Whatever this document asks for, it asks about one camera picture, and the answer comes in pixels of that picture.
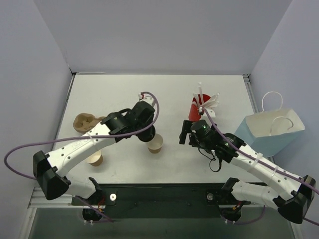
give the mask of screw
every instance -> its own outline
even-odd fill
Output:
[[[207,199],[208,200],[213,200],[214,195],[212,193],[207,194]]]
[[[111,200],[112,202],[114,202],[114,201],[116,200],[116,194],[115,194],[115,193],[112,193],[112,194],[110,195],[110,200]]]

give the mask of red cup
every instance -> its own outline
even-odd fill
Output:
[[[199,104],[201,105],[201,98],[200,98],[200,94],[198,94],[198,98],[199,98]],[[204,99],[204,103],[206,101],[208,101],[210,99],[209,95],[203,94],[203,99]],[[192,103],[195,102],[198,104],[198,102],[196,102],[196,99],[193,98]],[[196,105],[191,104],[190,106],[190,111],[189,111],[189,115],[188,115],[188,120],[190,121],[199,121],[201,118],[201,115],[199,114],[199,109]]]

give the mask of white wall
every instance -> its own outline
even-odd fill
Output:
[[[71,73],[32,0],[0,1],[0,32],[3,158],[17,145],[54,138]],[[39,149],[14,153],[10,164],[32,174],[32,155]],[[33,184],[0,164],[0,238],[18,237]]]
[[[73,72],[250,73],[291,0],[34,0]]]
[[[256,100],[267,91],[279,91],[284,106],[292,107],[306,126],[306,132],[281,153],[275,161],[301,176],[319,181],[319,1],[294,0],[289,6],[264,53],[251,74]],[[278,106],[278,98],[267,102]],[[319,196],[307,217],[319,222]],[[319,227],[303,223],[305,238],[318,237]]]

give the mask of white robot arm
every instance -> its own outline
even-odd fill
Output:
[[[197,122],[185,120],[179,137],[180,144],[185,144],[188,133],[190,134],[189,145],[216,155],[220,164],[222,161],[226,161],[244,169],[266,184],[266,186],[261,186],[230,178],[222,188],[226,194],[231,194],[238,201],[249,201],[275,208],[287,220],[298,224],[302,223],[314,198],[314,193],[302,183],[286,177],[278,171],[298,178],[314,187],[316,181],[312,177],[300,177],[287,172],[264,158],[262,154],[255,152],[233,134],[224,134],[226,141],[213,126],[209,127],[204,120]],[[238,153],[229,145],[229,142],[244,154],[253,156],[255,160]]]
[[[143,97],[132,109],[110,113],[83,139],[72,142],[57,150],[44,154],[39,151],[33,156],[33,174],[45,197],[52,200],[62,194],[77,195],[84,199],[100,199],[98,183],[93,178],[79,178],[70,170],[96,151],[132,136],[132,132],[148,126],[154,117],[155,100]],[[154,126],[136,136],[148,142],[155,135]]]

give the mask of light blue paper bag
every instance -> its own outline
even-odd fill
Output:
[[[264,157],[270,157],[298,137],[305,130],[305,126],[293,109],[282,109],[283,98],[278,110],[265,112],[264,97],[263,111],[246,116],[238,126],[235,135],[256,152],[262,153]]]

